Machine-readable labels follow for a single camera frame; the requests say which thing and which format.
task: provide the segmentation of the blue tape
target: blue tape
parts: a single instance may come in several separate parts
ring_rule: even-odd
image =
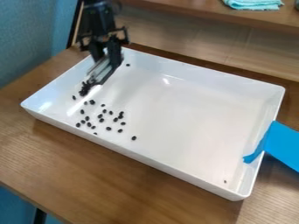
[[[253,162],[262,151],[299,172],[299,132],[272,122],[253,154],[243,157],[244,163]]]

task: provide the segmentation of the wooden shelf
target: wooden shelf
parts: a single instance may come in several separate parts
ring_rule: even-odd
[[[233,10],[221,0],[122,0],[126,5],[148,10],[168,11],[197,18],[211,18],[256,28],[299,34],[299,11],[295,0],[283,0],[279,10]]]
[[[124,7],[117,23],[139,45],[299,81],[295,34],[136,7]]]

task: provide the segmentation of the wooden surface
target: wooden surface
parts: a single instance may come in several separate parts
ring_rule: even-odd
[[[299,34],[299,12],[295,0],[283,0],[280,10],[251,11],[233,10],[222,0],[122,0],[126,5],[155,11],[189,15],[197,18],[212,18],[240,25]]]
[[[132,48],[279,84],[278,120],[299,130],[299,83],[148,47]],[[19,103],[84,58],[64,51],[0,90],[0,182],[65,222],[299,223],[299,174],[266,157],[246,200],[231,202],[38,121]]]
[[[299,38],[294,34],[134,7],[124,7],[117,19],[139,45],[299,81]]]

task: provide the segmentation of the wooden table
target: wooden table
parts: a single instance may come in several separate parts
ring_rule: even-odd
[[[132,48],[287,89],[278,120],[299,130],[299,83],[174,53]],[[299,174],[271,157],[253,194],[231,202],[74,136],[19,103],[86,56],[70,48],[0,90],[0,182],[73,223],[299,223]]]
[[[197,18],[211,18],[224,22],[299,34],[299,11],[295,0],[282,0],[279,10],[234,10],[222,0],[121,0],[126,5],[168,11]]]

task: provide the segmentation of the blue cloth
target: blue cloth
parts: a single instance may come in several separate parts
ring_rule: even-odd
[[[279,122],[272,122],[255,152],[243,157],[244,162],[250,164],[262,151],[299,172],[299,132]]]
[[[239,11],[278,11],[279,6],[283,5],[281,0],[223,0],[223,2]]]

